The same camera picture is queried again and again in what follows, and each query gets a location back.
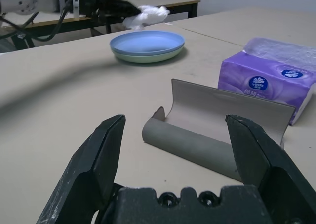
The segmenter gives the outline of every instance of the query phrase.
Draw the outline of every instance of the white tissue paper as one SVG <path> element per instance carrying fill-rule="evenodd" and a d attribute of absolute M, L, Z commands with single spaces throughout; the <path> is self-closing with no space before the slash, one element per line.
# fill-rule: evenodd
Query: white tissue paper
<path fill-rule="evenodd" d="M 142 11 L 137 16 L 128 17 L 123 21 L 123 25 L 132 30 L 143 30 L 144 25 L 153 25 L 164 21 L 170 11 L 166 7 L 160 8 L 150 5 L 142 5 L 138 9 Z"/>

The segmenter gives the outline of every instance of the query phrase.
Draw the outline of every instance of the black cable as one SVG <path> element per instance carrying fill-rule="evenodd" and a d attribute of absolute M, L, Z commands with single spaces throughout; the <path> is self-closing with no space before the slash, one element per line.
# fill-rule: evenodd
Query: black cable
<path fill-rule="evenodd" d="M 34 13 L 22 26 L 21 26 L 21 28 L 25 28 L 25 27 L 27 27 L 29 24 L 31 24 L 32 22 L 33 22 L 33 20 L 37 17 L 37 15 L 39 14 L 39 12 L 37 12 L 37 13 Z M 19 31 L 18 30 L 15 30 L 15 31 L 13 31 L 13 32 L 11 32 L 11 33 L 8 33 L 8 34 L 6 34 L 6 35 L 1 35 L 0 36 L 0 40 L 3 40 L 3 39 L 6 39 L 6 38 L 9 38 L 9 37 L 12 37 L 12 36 L 14 36 L 15 34 L 17 34 Z"/>
<path fill-rule="evenodd" d="M 60 18 L 59 18 L 59 21 L 57 23 L 57 25 L 55 26 L 54 30 L 52 31 L 52 33 L 50 34 L 50 36 L 48 36 L 47 38 L 39 38 L 39 37 L 36 37 L 34 36 L 32 33 L 29 33 L 27 32 L 26 30 L 24 30 L 22 27 L 12 23 L 11 21 L 9 20 L 6 20 L 5 18 L 3 18 L 2 16 L 0 16 L 0 21 L 3 21 L 9 25 L 11 25 L 13 28 L 15 28 L 17 31 L 25 34 L 26 36 L 29 36 L 30 38 L 34 39 L 34 40 L 37 40 L 37 41 L 41 41 L 41 42 L 46 42 L 46 41 L 49 41 L 51 40 L 53 37 L 55 37 L 55 35 L 58 33 L 58 31 L 60 30 L 60 27 L 61 27 L 61 24 L 63 23 L 63 20 L 65 19 L 67 13 L 69 12 L 70 10 L 70 5 L 69 3 L 72 2 L 72 0 L 68 0 L 66 2 L 66 6 L 63 10 L 63 13 L 61 14 Z"/>

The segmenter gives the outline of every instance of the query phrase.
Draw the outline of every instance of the vinda logo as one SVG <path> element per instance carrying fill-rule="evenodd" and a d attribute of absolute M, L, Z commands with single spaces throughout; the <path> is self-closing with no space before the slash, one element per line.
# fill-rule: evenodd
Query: vinda logo
<path fill-rule="evenodd" d="M 288 78 L 299 78 L 303 76 L 303 73 L 293 70 L 283 70 L 282 75 Z"/>
<path fill-rule="evenodd" d="M 264 77 L 253 77 L 249 80 L 249 86 L 253 89 L 265 90 L 268 86 L 268 81 Z"/>

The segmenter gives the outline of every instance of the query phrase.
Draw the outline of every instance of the green plate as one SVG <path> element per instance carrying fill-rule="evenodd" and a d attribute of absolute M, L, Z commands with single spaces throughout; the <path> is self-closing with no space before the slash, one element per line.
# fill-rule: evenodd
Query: green plate
<path fill-rule="evenodd" d="M 154 55 L 154 56 L 130 56 L 130 55 L 117 53 L 113 50 L 112 50 L 112 52 L 114 53 L 114 55 L 117 58 L 124 60 L 124 61 L 127 61 L 127 62 L 152 63 L 152 62 L 161 62 L 161 61 L 171 59 L 171 58 L 175 57 L 176 55 L 178 55 L 182 49 L 183 49 L 183 47 L 181 47 L 173 52 L 160 54 L 160 55 Z"/>

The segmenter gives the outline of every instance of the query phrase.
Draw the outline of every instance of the cardboard tube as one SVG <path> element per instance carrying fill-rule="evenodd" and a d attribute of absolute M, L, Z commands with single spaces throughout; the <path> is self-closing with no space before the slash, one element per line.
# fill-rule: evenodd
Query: cardboard tube
<path fill-rule="evenodd" d="M 144 142 L 208 169 L 241 181 L 230 144 L 151 118 Z"/>

